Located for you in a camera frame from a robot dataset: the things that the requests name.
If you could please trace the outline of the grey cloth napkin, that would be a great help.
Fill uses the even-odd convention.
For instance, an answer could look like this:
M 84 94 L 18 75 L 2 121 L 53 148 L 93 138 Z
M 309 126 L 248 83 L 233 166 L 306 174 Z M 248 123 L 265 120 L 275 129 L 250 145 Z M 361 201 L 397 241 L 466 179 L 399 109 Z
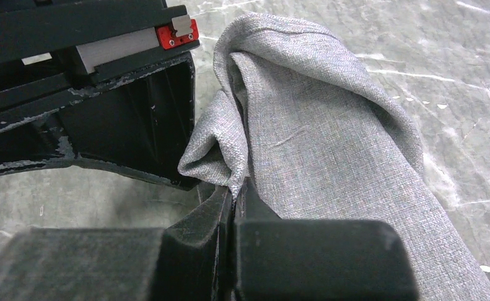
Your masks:
M 221 85 L 180 174 L 236 196 L 251 177 L 284 218 L 392 225 L 424 300 L 490 300 L 490 281 L 423 179 L 418 130 L 326 28 L 250 13 L 213 54 Z

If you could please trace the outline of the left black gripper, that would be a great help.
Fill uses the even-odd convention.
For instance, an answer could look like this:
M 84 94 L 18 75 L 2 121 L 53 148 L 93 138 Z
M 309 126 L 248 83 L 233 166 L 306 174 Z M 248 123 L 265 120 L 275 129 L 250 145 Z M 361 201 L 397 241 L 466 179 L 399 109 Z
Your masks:
M 0 77 L 52 53 L 185 16 L 165 1 L 0 1 Z M 0 176 L 78 166 L 189 191 L 178 172 L 194 126 L 194 63 L 183 53 L 94 87 L 0 100 Z

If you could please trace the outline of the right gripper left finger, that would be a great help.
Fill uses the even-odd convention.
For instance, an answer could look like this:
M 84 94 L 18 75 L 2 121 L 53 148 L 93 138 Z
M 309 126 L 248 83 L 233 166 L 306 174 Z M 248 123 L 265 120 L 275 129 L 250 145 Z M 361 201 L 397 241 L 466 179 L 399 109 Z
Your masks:
M 0 254 L 0 300 L 216 300 L 232 195 L 168 228 L 32 228 Z

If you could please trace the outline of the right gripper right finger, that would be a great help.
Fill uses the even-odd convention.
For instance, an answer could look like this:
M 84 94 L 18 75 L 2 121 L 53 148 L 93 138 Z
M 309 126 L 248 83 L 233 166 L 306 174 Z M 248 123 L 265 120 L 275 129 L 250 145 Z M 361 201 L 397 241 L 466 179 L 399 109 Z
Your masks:
M 245 181 L 235 207 L 236 300 L 418 300 L 399 234 L 363 219 L 284 219 Z

